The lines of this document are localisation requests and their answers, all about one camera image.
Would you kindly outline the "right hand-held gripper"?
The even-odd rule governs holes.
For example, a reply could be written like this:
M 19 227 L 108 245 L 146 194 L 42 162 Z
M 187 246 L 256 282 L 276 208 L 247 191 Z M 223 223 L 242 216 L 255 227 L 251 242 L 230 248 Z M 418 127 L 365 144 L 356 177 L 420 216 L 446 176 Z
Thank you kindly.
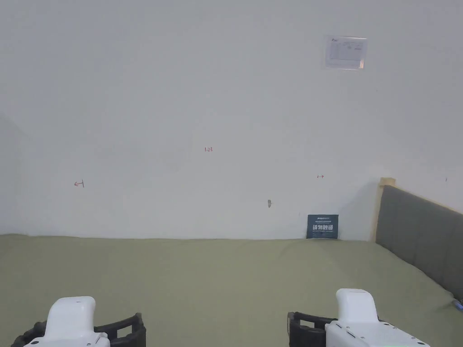
M 301 312 L 287 314 L 290 347 L 426 347 L 427 343 L 380 321 L 372 295 L 341 288 L 337 319 Z

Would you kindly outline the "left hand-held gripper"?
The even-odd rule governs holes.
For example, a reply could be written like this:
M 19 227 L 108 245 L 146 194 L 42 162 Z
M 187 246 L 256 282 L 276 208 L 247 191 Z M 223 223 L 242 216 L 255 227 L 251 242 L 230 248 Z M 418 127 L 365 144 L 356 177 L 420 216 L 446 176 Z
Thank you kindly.
M 142 314 L 111 324 L 95 326 L 96 302 L 91 296 L 64 297 L 50 308 L 47 321 L 37 322 L 18 336 L 11 347 L 145 347 Z M 118 331 L 131 332 L 118 337 Z

